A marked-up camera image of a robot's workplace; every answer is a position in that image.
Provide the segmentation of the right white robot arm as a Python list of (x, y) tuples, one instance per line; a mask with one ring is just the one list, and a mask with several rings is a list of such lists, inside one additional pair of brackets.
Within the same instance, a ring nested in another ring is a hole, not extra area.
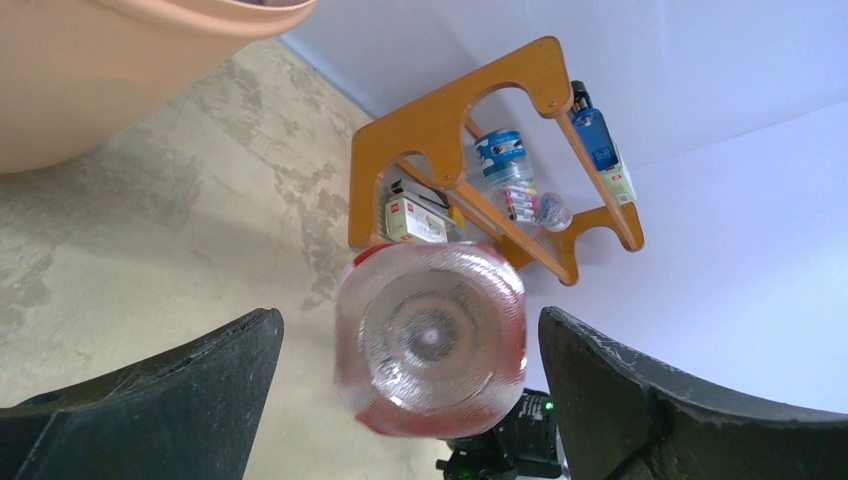
[(568, 479), (552, 397), (526, 389), (489, 430), (446, 442), (451, 455), (435, 468), (446, 480)]

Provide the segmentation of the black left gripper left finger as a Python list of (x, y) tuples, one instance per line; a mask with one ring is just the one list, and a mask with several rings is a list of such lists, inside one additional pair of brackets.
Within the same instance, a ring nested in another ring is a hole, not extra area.
[(240, 479), (284, 321), (257, 309), (195, 340), (1, 412), (5, 479)]

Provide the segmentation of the red gold tea bottle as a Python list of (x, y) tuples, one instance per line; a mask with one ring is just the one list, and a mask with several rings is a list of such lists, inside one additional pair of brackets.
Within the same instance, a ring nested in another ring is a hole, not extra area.
[(525, 288), (474, 243), (385, 243), (358, 254), (335, 306), (336, 389), (354, 419), (394, 437), (485, 432), (519, 400)]

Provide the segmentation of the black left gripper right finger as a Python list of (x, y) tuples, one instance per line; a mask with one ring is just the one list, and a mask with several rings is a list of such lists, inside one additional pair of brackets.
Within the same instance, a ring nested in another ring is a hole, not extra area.
[(539, 347), (574, 479), (843, 479), (847, 418), (693, 376), (556, 308)]

